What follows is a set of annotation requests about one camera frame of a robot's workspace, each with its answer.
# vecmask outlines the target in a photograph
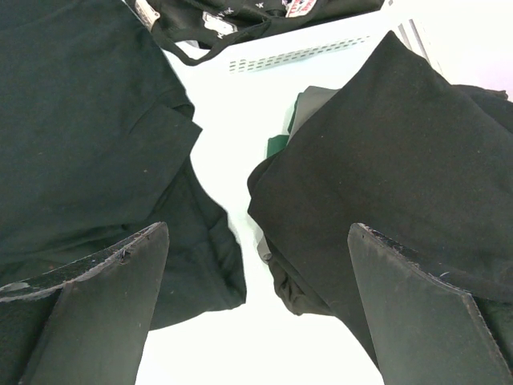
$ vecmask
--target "black garment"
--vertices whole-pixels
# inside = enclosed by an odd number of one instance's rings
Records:
[[[193,106],[130,9],[7,0],[0,51],[0,286],[166,221],[152,327],[243,303],[240,247],[188,158]]]
[[[466,85],[456,85],[455,88],[460,91],[465,92],[469,95],[474,102],[482,108],[488,115],[492,116],[495,120],[500,122],[502,125],[511,126],[511,122],[513,122],[513,108],[509,102],[507,102],[507,93],[505,91],[493,91],[493,90],[484,90],[480,87],[475,86],[466,86]],[[291,119],[291,124],[289,127],[289,136],[285,136],[283,143],[285,141],[290,141],[295,133],[303,126],[306,120],[308,120],[316,111],[318,111],[324,104],[327,103],[333,95],[335,95],[337,91],[329,90],[319,87],[308,87],[305,92],[302,92],[296,101],[295,110],[293,113],[293,118]],[[285,148],[285,144],[281,148],[278,148],[277,143],[273,142],[273,153],[277,153]],[[319,300],[316,294],[312,294],[310,291],[308,295],[305,294],[302,287],[307,286],[305,282],[302,282],[300,285],[296,282],[301,280],[301,278],[297,278],[298,275],[288,273],[291,270],[291,266],[283,256],[277,252],[276,250],[271,253],[269,247],[266,247],[269,242],[262,238],[261,243],[259,244],[259,254],[266,263],[269,264],[269,270],[274,278],[274,286],[277,295],[284,302],[287,309],[289,309],[292,313],[296,315],[301,315],[304,313],[313,313],[313,314],[324,314],[325,310],[319,310]],[[496,303],[483,300],[482,302],[477,299],[478,304],[483,304],[482,310],[487,313],[486,309],[491,306],[491,312],[494,317],[497,314],[501,314],[502,310],[496,310]],[[501,322],[500,325],[507,325],[512,323],[509,322]],[[505,338],[507,340],[511,340],[513,342],[513,334],[511,337]]]
[[[448,283],[478,298],[511,301],[513,105],[487,101],[389,33],[249,178],[250,215],[371,356],[345,242],[353,223],[435,258]]]

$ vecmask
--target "black tote bag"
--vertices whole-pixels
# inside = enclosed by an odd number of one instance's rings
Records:
[[[196,66],[233,44],[379,10],[384,0],[293,0],[290,6],[289,0],[126,1],[161,48]],[[208,53],[192,59],[176,45],[191,40]]]

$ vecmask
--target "bag handle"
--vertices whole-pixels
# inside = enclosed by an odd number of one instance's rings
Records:
[[[258,39],[262,37],[270,26],[271,20],[266,20],[265,22],[262,22],[255,26],[251,26],[240,32],[226,35],[225,37],[223,37],[222,40],[214,44],[210,51],[208,51],[204,56],[202,56],[199,59],[191,58],[180,47],[178,47],[168,36],[166,36],[164,30],[160,26],[159,20],[157,20],[157,22],[152,27],[151,34],[153,36],[153,39],[161,48],[174,54],[176,57],[178,57],[178,59],[182,61],[183,64],[194,67],[198,64],[204,63],[210,59],[215,58],[226,47],[238,43],[243,38],[250,37],[253,39]]]

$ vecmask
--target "white surface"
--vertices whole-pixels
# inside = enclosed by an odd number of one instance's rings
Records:
[[[208,71],[180,72],[196,105],[195,121],[204,129],[192,163],[205,190],[228,211],[242,246],[248,300],[236,310],[151,332],[138,385],[382,384],[340,321],[297,317],[285,309],[258,257],[258,230],[246,213],[246,180],[265,158],[267,139],[285,131],[297,94],[309,85],[343,86],[373,48],[221,78]]]
[[[511,0],[398,1],[424,26],[450,83],[506,90],[513,99]]]

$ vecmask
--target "gray fabric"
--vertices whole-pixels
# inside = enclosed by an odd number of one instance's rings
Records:
[[[256,250],[258,251],[258,255],[260,255],[261,260],[265,263],[268,263],[273,256],[264,236],[262,236],[262,239],[260,239],[260,242],[258,242]]]
[[[321,87],[308,87],[297,97],[297,107],[293,113],[293,126],[290,130],[289,141],[299,128],[310,119],[322,106],[338,92],[338,90],[330,90]]]

